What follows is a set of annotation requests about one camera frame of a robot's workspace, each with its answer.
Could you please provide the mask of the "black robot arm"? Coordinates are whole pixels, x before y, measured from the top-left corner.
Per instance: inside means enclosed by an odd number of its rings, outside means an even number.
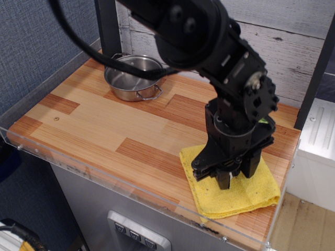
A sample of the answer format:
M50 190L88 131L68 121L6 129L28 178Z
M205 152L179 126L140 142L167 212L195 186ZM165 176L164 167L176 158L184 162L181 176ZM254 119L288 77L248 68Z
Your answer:
M240 37L240 26L220 1L122 1L152 30L161 59L178 71L195 70L217 97L205 107L207 144L192 161L196 180L250 178L262 150L274 141L275 85L265 62Z

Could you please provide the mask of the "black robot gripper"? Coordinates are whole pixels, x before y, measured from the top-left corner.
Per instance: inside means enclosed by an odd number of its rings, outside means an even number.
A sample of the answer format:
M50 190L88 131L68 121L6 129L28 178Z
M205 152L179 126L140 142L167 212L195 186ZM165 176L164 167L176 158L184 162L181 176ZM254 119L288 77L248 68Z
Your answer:
M192 161L196 180L216 177L219 188L228 190L231 172L239 170L246 178L251 178L259 165L262 149L274 141L275 121L265 116L269 124L250 124L237 132L225 124L216 100L205 106L205 118L208 140Z

